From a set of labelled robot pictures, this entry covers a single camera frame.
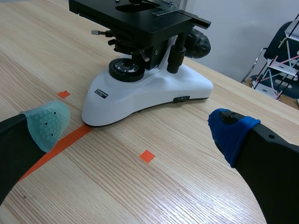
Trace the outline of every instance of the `teal gripper pad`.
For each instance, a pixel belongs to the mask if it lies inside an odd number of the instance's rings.
[[[32,139],[46,153],[57,144],[70,122],[69,108],[59,101],[21,113],[26,116]]]

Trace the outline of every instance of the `orange tape line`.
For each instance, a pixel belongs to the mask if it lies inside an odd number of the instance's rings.
[[[68,91],[63,91],[63,92],[59,92],[57,95],[64,99],[68,97],[70,93]]]
[[[46,155],[44,155],[36,164],[34,164],[33,167],[30,168],[30,170],[25,173],[25,175],[19,180],[23,180],[26,176],[40,168],[42,165],[44,165],[49,160],[53,159],[55,156],[57,156],[59,153],[64,151],[66,148],[71,146],[73,143],[81,139],[83,136],[88,134],[91,130],[93,130],[92,127],[89,127],[87,125],[82,125],[72,133],[65,136],[63,139],[59,140],[58,143],[55,145],[55,147]]]
[[[139,157],[146,163],[149,163],[150,161],[152,161],[155,158],[155,155],[153,153],[151,153],[149,150],[145,150],[145,152],[142,153]]]

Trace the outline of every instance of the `wooden table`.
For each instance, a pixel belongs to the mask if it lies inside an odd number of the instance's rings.
[[[91,81],[118,57],[103,29],[63,0],[0,3],[0,120],[50,100],[71,123]],[[0,207],[1,224],[265,223],[249,187],[217,150],[207,125],[217,108],[259,118],[299,144],[298,111],[189,59],[214,83],[206,101],[159,106],[92,130],[18,183]],[[65,99],[57,96],[67,90]],[[145,150],[156,157],[145,163]]]

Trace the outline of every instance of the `orange square marker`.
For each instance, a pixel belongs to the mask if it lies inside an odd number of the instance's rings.
[[[146,163],[149,163],[150,161],[152,161],[155,158],[155,155],[153,153],[151,153],[149,150],[145,150],[145,152],[142,153],[139,157]]]
[[[59,92],[57,95],[64,99],[68,97],[70,93],[68,91],[63,91],[63,92]]]

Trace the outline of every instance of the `black microscope stage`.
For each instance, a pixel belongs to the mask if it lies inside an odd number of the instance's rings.
[[[158,1],[144,0],[138,6],[129,0],[69,0],[70,11],[111,30],[142,46],[154,46],[177,34],[188,32],[194,25],[207,29],[209,21],[183,10],[156,16],[161,11]]]

